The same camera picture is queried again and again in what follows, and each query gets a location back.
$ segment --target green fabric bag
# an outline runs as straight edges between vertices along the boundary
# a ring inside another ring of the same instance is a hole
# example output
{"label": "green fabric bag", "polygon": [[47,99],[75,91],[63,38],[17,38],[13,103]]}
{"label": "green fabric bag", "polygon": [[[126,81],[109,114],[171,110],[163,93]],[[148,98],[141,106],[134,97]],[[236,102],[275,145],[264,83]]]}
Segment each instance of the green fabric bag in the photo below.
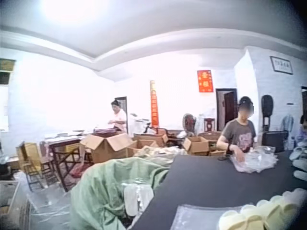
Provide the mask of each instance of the green fabric bag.
{"label": "green fabric bag", "polygon": [[123,183],[150,184],[155,189],[168,168],[132,157],[110,160],[88,168],[71,191],[73,230],[125,230]]}

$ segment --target hanging clothes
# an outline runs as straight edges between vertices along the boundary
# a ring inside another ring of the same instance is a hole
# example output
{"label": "hanging clothes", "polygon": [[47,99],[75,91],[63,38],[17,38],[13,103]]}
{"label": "hanging clothes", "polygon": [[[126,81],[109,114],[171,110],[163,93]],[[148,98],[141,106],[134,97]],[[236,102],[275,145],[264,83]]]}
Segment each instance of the hanging clothes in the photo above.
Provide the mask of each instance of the hanging clothes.
{"label": "hanging clothes", "polygon": [[292,129],[293,129],[293,124],[294,124],[294,118],[288,114],[285,116],[282,120],[280,130],[281,131],[288,131],[288,139],[284,140],[284,149],[285,150],[292,150],[293,149],[293,144],[291,144],[294,140],[292,140]]}

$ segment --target slipper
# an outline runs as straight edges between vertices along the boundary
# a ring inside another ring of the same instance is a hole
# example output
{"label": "slipper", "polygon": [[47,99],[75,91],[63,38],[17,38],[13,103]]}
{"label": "slipper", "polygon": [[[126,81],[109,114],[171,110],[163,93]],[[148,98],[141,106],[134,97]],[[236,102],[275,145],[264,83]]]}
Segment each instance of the slipper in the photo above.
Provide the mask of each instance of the slipper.
{"label": "slipper", "polygon": [[267,200],[257,203],[257,208],[264,218],[264,226],[267,230],[283,230],[285,223],[281,217],[282,209],[280,205]]}
{"label": "slipper", "polygon": [[139,185],[139,194],[140,194],[140,206],[141,210],[145,211],[150,201],[154,197],[154,191],[148,184],[140,184]]}
{"label": "slipper", "polygon": [[263,230],[264,229],[264,220],[254,205],[244,205],[241,208],[240,213],[246,217],[248,226],[246,230]]}
{"label": "slipper", "polygon": [[306,160],[294,160],[292,164],[294,167],[297,167],[298,169],[301,169],[307,172],[307,161]]}
{"label": "slipper", "polygon": [[128,184],[124,189],[125,209],[130,217],[138,214],[138,189],[137,184]]}
{"label": "slipper", "polygon": [[225,212],[219,220],[219,230],[245,230],[246,227],[246,217],[234,210]]}
{"label": "slipper", "polygon": [[306,141],[306,140],[303,140],[303,141],[301,141],[301,142],[298,142],[297,146],[306,148],[306,147],[307,147],[307,141]]}
{"label": "slipper", "polygon": [[280,205],[282,209],[283,221],[288,225],[290,224],[295,216],[297,215],[299,208],[297,204],[285,199],[281,195],[275,195],[270,199],[271,202]]}
{"label": "slipper", "polygon": [[303,153],[304,149],[302,147],[296,147],[293,152],[290,154],[289,159],[295,160]]}
{"label": "slipper", "polygon": [[296,171],[294,171],[293,176],[296,177],[297,179],[307,181],[307,173],[306,172],[296,170]]}
{"label": "slipper", "polygon": [[307,198],[307,191],[302,188],[296,188],[293,192],[286,191],[283,193],[286,202],[296,204],[301,207]]}

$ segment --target dark door frame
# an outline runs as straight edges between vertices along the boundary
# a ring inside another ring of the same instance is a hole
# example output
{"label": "dark door frame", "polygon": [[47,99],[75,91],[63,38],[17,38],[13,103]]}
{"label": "dark door frame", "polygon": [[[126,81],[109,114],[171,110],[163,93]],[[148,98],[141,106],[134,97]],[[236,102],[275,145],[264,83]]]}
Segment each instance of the dark door frame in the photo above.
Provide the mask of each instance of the dark door frame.
{"label": "dark door frame", "polygon": [[126,101],[126,118],[127,118],[127,121],[126,121],[126,128],[127,128],[127,133],[129,133],[128,131],[128,100],[127,100],[127,97],[116,97],[115,100],[125,100]]}
{"label": "dark door frame", "polygon": [[231,92],[234,92],[234,95],[235,95],[235,113],[237,113],[236,105],[238,104],[236,88],[231,88],[231,89],[228,89],[228,88],[215,89],[215,96],[216,96],[216,130],[219,130],[219,115],[220,115],[220,111],[219,111],[219,95],[218,95],[218,92],[220,92],[220,91],[231,91]]}
{"label": "dark door frame", "polygon": [[[302,86],[302,96],[303,96],[303,90],[307,90],[307,86]],[[307,111],[304,111],[304,102],[303,102],[303,115],[306,115]]]}

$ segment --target light fixture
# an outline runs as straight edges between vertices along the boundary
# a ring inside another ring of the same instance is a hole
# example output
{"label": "light fixture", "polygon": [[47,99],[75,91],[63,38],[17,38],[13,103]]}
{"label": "light fixture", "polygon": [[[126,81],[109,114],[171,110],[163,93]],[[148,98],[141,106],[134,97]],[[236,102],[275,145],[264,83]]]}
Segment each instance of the light fixture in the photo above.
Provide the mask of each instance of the light fixture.
{"label": "light fixture", "polygon": [[89,23],[105,13],[108,0],[41,0],[43,14],[62,24]]}

